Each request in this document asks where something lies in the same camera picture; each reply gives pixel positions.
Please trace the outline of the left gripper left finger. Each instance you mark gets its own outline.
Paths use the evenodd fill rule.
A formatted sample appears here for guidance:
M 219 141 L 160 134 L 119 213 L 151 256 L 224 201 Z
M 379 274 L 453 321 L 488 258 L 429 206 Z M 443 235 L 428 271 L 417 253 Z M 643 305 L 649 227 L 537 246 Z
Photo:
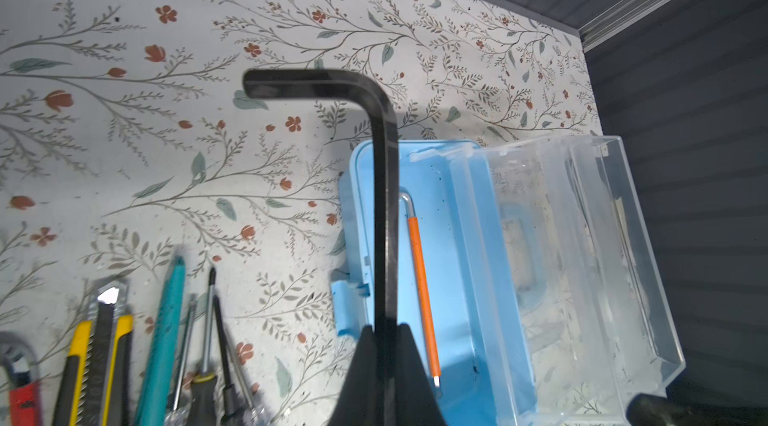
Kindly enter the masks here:
M 377 425 L 378 348 L 371 326 L 357 342 L 329 426 Z

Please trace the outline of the yellow black utility knife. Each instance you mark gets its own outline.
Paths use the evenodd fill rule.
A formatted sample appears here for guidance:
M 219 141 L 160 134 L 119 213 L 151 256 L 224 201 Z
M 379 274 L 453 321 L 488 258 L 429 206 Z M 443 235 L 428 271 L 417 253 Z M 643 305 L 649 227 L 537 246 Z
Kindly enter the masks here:
M 95 283 L 62 372 L 54 425 L 128 425 L 133 316 L 128 283 Z

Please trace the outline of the black hex key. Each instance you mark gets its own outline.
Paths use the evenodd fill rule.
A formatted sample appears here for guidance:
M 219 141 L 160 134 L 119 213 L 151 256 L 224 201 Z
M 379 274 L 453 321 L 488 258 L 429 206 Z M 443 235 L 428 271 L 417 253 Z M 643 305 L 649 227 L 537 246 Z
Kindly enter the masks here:
M 398 303 L 399 152 L 391 102 L 374 80 L 345 70 L 247 70 L 254 100 L 344 100 L 368 115 L 374 157 L 374 325 L 378 348 L 377 425 L 394 425 Z

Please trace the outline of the orange handled hex key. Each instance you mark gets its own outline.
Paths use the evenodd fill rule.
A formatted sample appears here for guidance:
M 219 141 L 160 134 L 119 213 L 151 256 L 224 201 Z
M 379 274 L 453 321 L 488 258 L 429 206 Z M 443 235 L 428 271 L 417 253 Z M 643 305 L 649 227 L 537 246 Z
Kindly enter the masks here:
M 442 397 L 441 365 L 438 353 L 436 334 L 434 329 L 434 320 L 429 295 L 424 253 L 421 243 L 418 217 L 416 215 L 413 199 L 407 191 L 401 190 L 400 199 L 405 204 L 407 228 L 411 246 L 412 261 L 416 279 L 418 301 L 422 320 L 422 329 L 427 353 L 427 362 L 429 374 L 432 378 L 433 391 L 435 396 Z

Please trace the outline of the blue plastic tool box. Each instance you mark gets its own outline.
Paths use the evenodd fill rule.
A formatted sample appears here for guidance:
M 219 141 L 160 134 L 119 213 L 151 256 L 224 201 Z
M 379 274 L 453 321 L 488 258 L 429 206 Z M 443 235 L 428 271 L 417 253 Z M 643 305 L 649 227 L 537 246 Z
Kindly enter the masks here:
M 399 146 L 398 319 L 424 337 L 416 219 L 451 425 L 622 425 L 686 362 L 617 136 Z

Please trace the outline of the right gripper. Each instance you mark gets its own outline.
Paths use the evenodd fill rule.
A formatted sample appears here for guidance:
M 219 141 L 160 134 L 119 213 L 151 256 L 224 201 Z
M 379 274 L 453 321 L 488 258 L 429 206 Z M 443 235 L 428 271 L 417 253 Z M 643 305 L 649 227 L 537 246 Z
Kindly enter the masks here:
M 767 424 L 765 407 L 730 407 L 688 404 L 649 394 L 638 394 L 628 404 L 630 425 L 688 426 Z

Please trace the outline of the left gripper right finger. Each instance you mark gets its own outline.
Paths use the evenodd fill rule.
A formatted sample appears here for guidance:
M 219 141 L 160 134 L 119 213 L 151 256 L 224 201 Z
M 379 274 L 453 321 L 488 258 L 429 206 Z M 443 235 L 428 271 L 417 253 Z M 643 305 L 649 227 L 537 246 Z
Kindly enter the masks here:
M 397 329 L 395 416 L 397 425 L 446 426 L 407 324 Z

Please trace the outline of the red handled hex key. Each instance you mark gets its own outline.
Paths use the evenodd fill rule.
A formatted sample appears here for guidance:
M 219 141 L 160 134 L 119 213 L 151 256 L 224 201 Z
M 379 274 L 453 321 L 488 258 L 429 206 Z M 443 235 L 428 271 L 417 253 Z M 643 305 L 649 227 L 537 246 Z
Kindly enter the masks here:
M 1 333 L 1 367 L 10 383 L 11 424 L 41 426 L 43 413 L 38 362 L 33 351 L 18 335 Z

